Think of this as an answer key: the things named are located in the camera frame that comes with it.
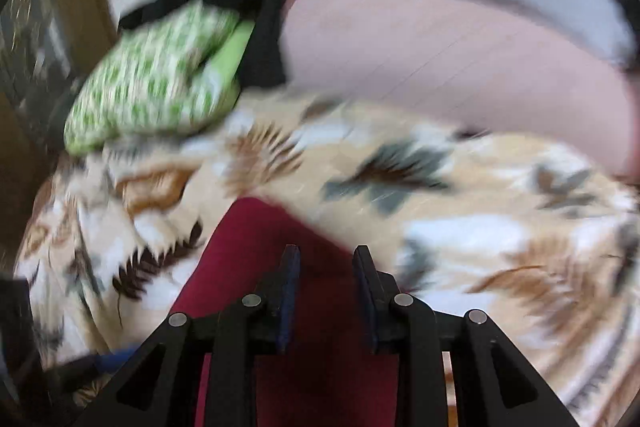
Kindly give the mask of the wooden furniture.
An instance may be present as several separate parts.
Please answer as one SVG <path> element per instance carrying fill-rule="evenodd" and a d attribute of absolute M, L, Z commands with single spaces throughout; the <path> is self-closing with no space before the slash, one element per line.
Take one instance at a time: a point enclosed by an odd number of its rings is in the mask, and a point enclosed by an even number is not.
<path fill-rule="evenodd" d="M 16 251 L 77 92 L 116 40 L 108 0 L 1 0 L 1 249 Z"/>

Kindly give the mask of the red garment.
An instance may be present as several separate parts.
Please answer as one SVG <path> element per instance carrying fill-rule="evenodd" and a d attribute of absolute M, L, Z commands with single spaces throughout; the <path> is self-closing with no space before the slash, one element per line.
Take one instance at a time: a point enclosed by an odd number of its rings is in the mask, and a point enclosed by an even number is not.
<path fill-rule="evenodd" d="M 279 206 L 241 198 L 171 309 L 199 319 L 250 293 L 292 301 L 288 345 L 255 360 L 258 425 L 393 425 L 398 363 L 371 348 L 352 253 Z"/>

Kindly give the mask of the black cloth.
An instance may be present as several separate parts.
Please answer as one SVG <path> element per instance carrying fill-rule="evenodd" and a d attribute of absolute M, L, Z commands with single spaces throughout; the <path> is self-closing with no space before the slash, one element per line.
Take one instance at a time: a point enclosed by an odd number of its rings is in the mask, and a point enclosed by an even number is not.
<path fill-rule="evenodd" d="M 155 22 L 192 0 L 151 0 L 138 5 L 118 21 L 118 29 L 133 30 Z M 241 20 L 254 24 L 239 64 L 240 87 L 272 89 L 285 85 L 286 75 L 280 49 L 283 10 L 286 0 L 202 0 L 214 8 L 231 10 Z"/>

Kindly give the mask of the pink bed sheet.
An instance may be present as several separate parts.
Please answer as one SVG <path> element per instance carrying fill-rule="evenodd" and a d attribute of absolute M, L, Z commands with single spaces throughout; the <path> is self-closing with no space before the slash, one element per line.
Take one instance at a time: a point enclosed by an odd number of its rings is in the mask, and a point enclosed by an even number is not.
<path fill-rule="evenodd" d="M 639 173 L 639 93 L 618 68 L 521 14 L 472 0 L 288 0 L 291 86 L 573 145 Z"/>

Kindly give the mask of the green white patterned pillow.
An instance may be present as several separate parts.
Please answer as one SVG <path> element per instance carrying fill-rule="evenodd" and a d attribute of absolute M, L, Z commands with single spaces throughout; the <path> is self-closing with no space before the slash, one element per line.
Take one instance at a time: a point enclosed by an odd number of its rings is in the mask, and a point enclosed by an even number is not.
<path fill-rule="evenodd" d="M 231 10 L 192 0 L 124 31 L 66 118 L 66 152 L 84 155 L 124 136 L 192 134 L 226 116 L 253 29 Z"/>

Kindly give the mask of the cream leaf-print fleece blanket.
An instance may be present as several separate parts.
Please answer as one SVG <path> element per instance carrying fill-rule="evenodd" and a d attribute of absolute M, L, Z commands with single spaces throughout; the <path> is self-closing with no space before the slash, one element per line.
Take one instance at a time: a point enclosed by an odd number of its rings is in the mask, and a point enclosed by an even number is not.
<path fill-rule="evenodd" d="M 278 205 L 432 308 L 484 309 L 583 426 L 639 391 L 638 196 L 570 147 L 381 105 L 247 93 L 193 136 L 43 184 L 16 256 L 45 365 L 149 335 L 232 202 Z"/>

